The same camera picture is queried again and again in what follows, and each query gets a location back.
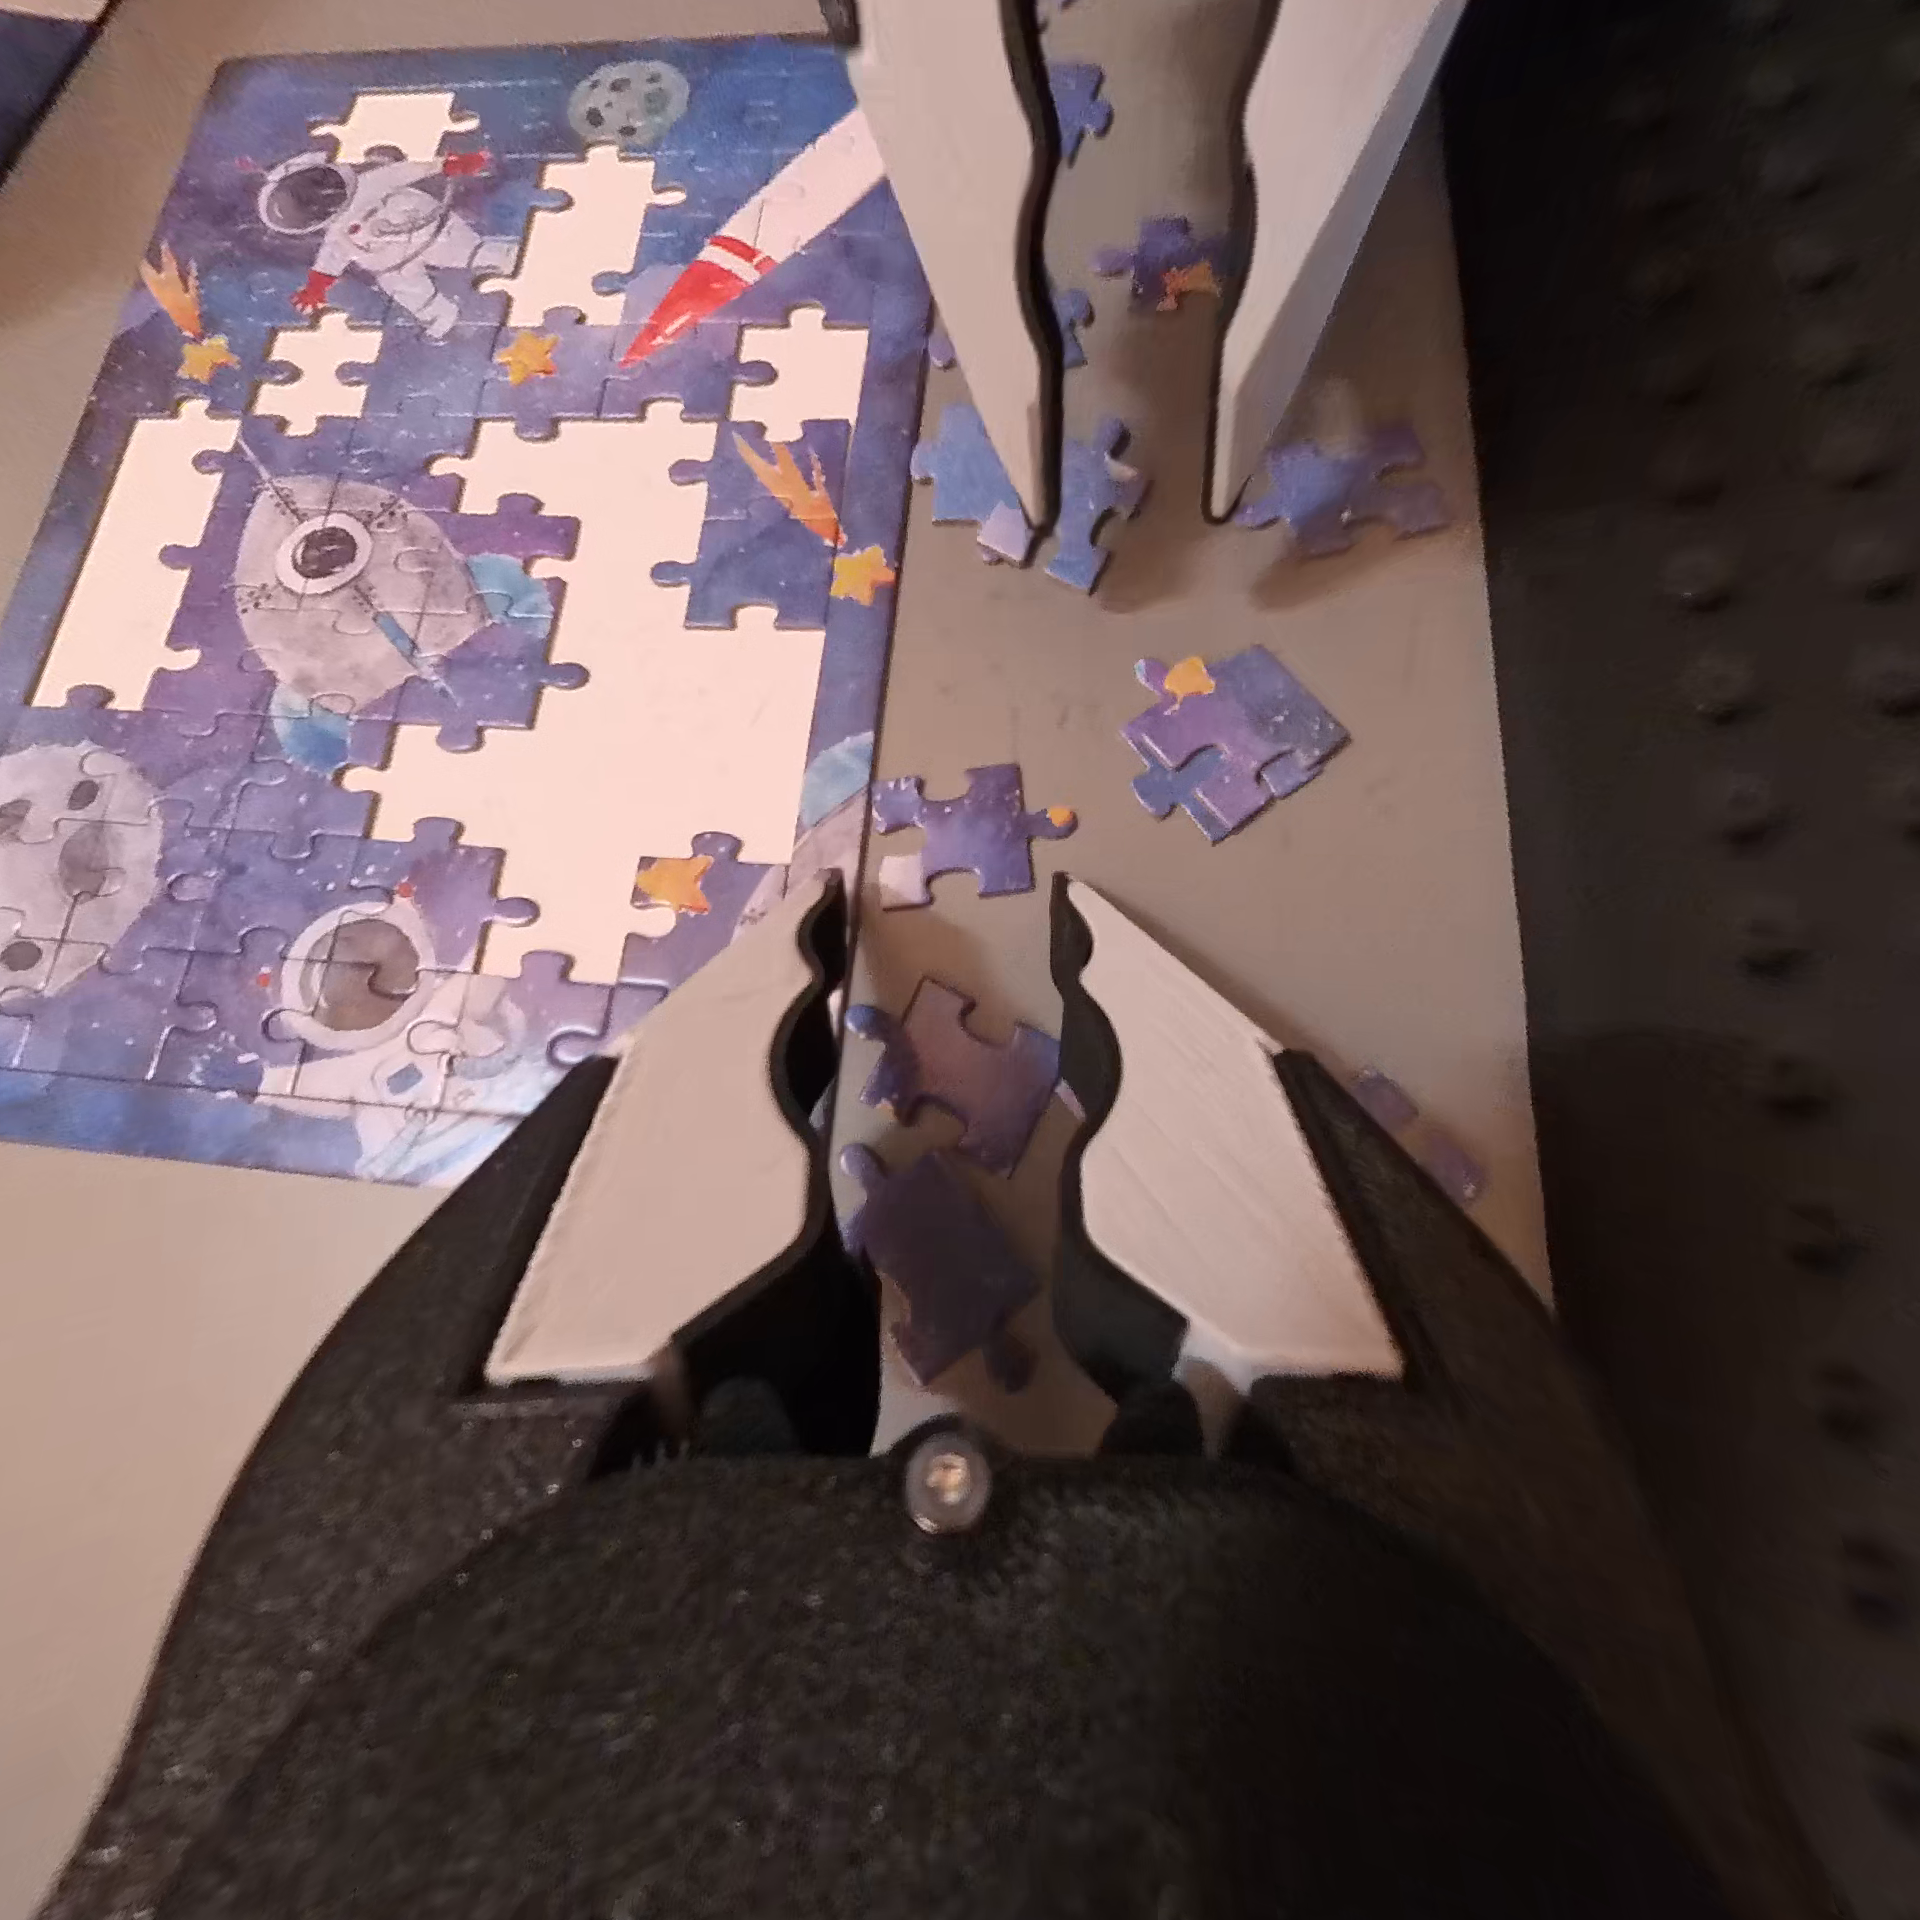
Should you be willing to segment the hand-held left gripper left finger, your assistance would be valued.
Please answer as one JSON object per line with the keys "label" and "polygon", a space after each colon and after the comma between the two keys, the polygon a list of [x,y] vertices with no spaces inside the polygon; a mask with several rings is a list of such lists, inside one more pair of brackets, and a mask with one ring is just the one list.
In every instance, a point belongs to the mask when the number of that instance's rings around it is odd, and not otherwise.
{"label": "hand-held left gripper left finger", "polygon": [[879,1284],[831,1196],[851,898],[795,882],[622,1041],[484,1380],[638,1385],[690,1430],[760,1380],[803,1454],[870,1454]]}

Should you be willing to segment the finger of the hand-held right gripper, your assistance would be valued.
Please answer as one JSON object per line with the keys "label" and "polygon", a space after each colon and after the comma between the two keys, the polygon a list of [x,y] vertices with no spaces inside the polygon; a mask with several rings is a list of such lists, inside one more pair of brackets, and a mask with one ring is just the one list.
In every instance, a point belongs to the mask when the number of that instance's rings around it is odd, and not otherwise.
{"label": "finger of the hand-held right gripper", "polygon": [[1301,393],[1468,4],[1275,4],[1238,105],[1240,244],[1211,377],[1225,523]]}
{"label": "finger of the hand-held right gripper", "polygon": [[1023,515],[1062,493],[1065,350],[1045,274],[1062,126],[1031,4],[851,4],[847,69]]}

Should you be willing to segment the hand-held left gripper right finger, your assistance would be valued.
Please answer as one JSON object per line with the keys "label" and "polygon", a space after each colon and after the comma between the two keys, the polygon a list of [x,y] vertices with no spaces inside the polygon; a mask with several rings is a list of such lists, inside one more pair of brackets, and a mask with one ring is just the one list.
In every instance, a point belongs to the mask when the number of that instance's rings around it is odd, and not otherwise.
{"label": "hand-held left gripper right finger", "polygon": [[1200,1377],[1200,1419],[1277,1385],[1406,1385],[1292,1097],[1292,1058],[1086,877],[1052,882],[1062,1163],[1052,1319],[1126,1405]]}

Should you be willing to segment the grey desk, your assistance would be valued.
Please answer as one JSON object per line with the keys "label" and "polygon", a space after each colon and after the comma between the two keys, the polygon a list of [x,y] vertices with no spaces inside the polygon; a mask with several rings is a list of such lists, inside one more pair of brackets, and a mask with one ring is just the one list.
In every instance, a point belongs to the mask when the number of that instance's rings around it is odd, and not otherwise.
{"label": "grey desk", "polygon": [[[664,4],[124,4],[5,190],[5,345],[27,363],[5,459],[5,580],[22,566],[141,244],[212,70],[236,55],[676,32]],[[1275,1037],[1377,1066],[1488,1174],[1481,1222],[1548,1285],[1527,1087],[1455,233],[1424,123],[1377,204],[1323,363],[1369,419],[1410,419],[1455,523],[1292,562],[1285,529],[1203,518],[1214,299],[1123,289],[1072,374],[1151,475],[1098,597],[984,566],[913,508],[879,771],[941,792],[977,759],[1077,808],[1045,847]],[[1352,741],[1208,847],[1154,820],[1118,737],[1140,657],[1259,640]],[[5,1141],[5,1918],[40,1908],[118,1764],[158,1639],[230,1483],[436,1188]]]}

